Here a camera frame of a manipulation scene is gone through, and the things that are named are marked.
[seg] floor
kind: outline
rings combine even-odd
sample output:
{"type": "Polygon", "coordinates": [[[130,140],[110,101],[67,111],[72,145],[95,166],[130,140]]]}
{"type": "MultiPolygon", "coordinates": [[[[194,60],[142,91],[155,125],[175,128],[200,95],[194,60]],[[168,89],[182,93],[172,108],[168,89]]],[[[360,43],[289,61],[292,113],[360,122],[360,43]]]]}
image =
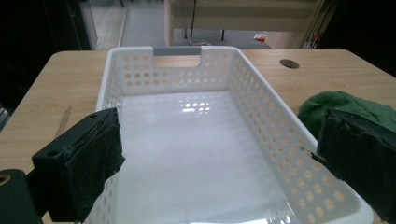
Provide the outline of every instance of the floor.
{"type": "MultiPolygon", "coordinates": [[[[96,49],[127,46],[164,46],[163,0],[90,0],[98,44],[96,49]]],[[[185,31],[175,29],[175,45],[190,44],[185,31]]],[[[193,30],[192,44],[234,46],[240,49],[268,49],[254,40],[262,31],[193,30]]]]}

